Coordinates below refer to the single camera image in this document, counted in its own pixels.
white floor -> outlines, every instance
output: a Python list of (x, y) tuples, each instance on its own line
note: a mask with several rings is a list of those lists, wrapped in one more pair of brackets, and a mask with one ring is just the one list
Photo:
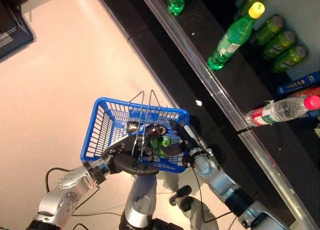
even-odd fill
[[(129, 100), (141, 90), (154, 89), (160, 103), (169, 106), (98, 0), (29, 0), (22, 11), (36, 40), (0, 64), (0, 226), (11, 230), (23, 230), (30, 223), (45, 194), (49, 168), (81, 164), (80, 151), (98, 97)], [(52, 173), (51, 187), (59, 176)], [(192, 172), (179, 177), (179, 187), (190, 184), (199, 196)], [(157, 191), (166, 194), (158, 195), (154, 217), (189, 229), (178, 207), (168, 203), (172, 190), (164, 178), (164, 173), (158, 175)], [(131, 184), (126, 173), (108, 176), (78, 213), (121, 213)], [(216, 216), (229, 211), (207, 186), (202, 190)], [(230, 214), (219, 219), (220, 229), (227, 230), (233, 218)], [(73, 217), (65, 229), (78, 222), (91, 230), (116, 229), (119, 217)], [(242, 227), (236, 221), (231, 229)]]

green bottle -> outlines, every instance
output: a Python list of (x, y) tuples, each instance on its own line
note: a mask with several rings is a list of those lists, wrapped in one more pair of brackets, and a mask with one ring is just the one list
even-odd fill
[(248, 10), (255, 2), (263, 3), (264, 0), (244, 0), (244, 2), (241, 4), (238, 11), (236, 12), (236, 14), (234, 16), (234, 20), (236, 21), (237, 19), (248, 14)]
[(185, 7), (185, 0), (168, 0), (168, 11), (174, 16), (179, 15)]
[(235, 21), (220, 40), (217, 49), (209, 56), (208, 65), (211, 70), (218, 71), (234, 54), (238, 47), (244, 44), (251, 35), (256, 19), (265, 11), (260, 2), (255, 2), (249, 9), (248, 15)]

yellow bottle cap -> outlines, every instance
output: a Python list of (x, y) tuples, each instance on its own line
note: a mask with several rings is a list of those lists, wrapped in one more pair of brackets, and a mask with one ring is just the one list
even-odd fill
[(255, 2), (249, 9), (249, 15), (258, 19), (265, 12), (265, 6), (260, 2)]

red bottle cap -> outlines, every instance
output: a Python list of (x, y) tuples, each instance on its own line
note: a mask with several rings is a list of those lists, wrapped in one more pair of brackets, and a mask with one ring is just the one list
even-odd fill
[(319, 96), (309, 96), (304, 100), (304, 106), (309, 110), (320, 109), (320, 97)]

blue plastic basket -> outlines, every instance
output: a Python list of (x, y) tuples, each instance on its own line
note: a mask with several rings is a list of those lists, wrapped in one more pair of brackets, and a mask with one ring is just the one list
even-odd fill
[[(147, 108), (147, 105), (142, 106), (142, 124), (146, 122)], [(105, 97), (97, 99), (82, 147), (81, 161), (99, 159), (109, 145), (126, 135), (127, 122), (139, 121), (140, 114), (140, 104)], [(177, 143), (180, 138), (173, 133), (168, 120), (174, 120), (182, 126), (189, 125), (189, 113), (182, 109), (150, 106), (147, 117), (147, 124), (158, 123), (168, 129), (167, 135), (171, 137), (172, 144)], [(185, 170), (182, 164), (185, 154), (184, 152), (169, 158), (156, 156), (152, 162), (144, 158), (142, 162), (157, 166), (162, 171), (180, 173)]]

